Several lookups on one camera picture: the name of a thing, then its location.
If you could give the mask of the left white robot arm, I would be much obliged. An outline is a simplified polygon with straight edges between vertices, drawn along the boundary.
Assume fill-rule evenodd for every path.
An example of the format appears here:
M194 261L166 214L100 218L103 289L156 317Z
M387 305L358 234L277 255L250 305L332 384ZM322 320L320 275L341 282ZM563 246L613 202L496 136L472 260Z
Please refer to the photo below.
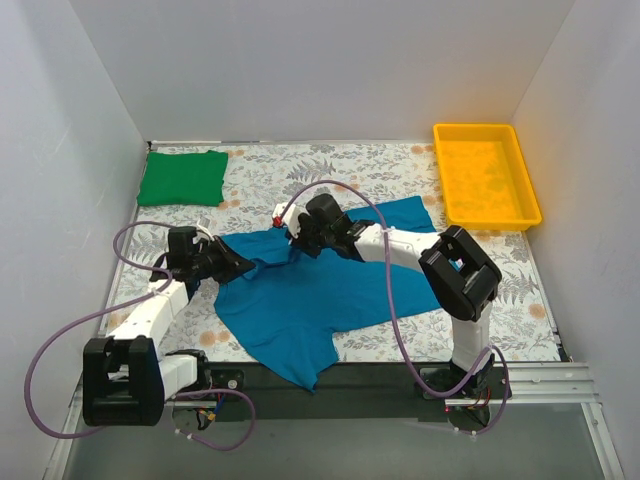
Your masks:
M110 334L84 347L85 423L154 426L176 394L205 398L213 386L206 354L187 349L161 355L157 348L202 281L226 285L254 267L203 227L170 228L167 250L151 268L146 299Z

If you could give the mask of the blue t shirt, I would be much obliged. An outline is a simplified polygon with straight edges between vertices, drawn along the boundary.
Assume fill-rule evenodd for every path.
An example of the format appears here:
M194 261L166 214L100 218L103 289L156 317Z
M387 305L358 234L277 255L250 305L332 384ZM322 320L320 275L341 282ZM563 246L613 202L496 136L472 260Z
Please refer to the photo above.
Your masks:
M387 277L379 262L331 250L313 259L275 228L222 239L255 268L221 286L216 314L251 357L306 390L337 362L334 334L439 307L424 275L411 269L395 266Z

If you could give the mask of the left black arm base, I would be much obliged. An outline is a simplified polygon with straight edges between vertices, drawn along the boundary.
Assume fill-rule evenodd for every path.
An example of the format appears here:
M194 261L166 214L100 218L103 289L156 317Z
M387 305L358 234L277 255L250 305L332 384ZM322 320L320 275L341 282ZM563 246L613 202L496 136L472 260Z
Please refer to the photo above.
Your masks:
M205 390L241 390L245 372L240 368L224 367L209 361L203 350L186 349L166 354L159 362L165 399L207 398Z

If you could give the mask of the yellow plastic bin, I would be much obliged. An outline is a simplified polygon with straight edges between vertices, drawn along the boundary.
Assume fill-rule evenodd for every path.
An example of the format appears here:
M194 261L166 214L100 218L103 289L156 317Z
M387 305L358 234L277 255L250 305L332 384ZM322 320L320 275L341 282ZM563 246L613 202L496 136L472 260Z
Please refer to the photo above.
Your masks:
M433 135L448 224L469 230L525 231L542 222L511 125L439 123Z

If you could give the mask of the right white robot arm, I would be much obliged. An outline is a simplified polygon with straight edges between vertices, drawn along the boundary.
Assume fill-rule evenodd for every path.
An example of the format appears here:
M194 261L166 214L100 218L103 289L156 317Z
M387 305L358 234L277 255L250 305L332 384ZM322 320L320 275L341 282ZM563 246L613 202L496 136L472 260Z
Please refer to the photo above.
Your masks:
M464 228L417 233L354 220L329 194L313 198L304 207L281 203L272 218L274 226L286 229L292 247L313 258L331 249L344 259L388 261L423 273L437 302L452 319L454 389L469 398L486 389L493 363L490 313L502 274Z

